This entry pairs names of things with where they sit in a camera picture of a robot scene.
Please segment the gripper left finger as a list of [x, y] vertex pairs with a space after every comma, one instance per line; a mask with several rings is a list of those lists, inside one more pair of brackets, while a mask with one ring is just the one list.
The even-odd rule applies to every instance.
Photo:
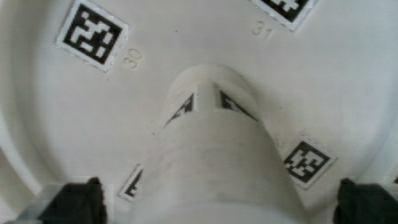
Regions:
[[50, 184], [20, 214], [21, 224], [108, 224], [100, 178]]

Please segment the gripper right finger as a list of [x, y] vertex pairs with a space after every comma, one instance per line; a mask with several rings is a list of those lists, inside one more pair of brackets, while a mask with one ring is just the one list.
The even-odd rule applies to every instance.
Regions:
[[398, 200], [379, 184], [341, 180], [332, 223], [398, 224]]

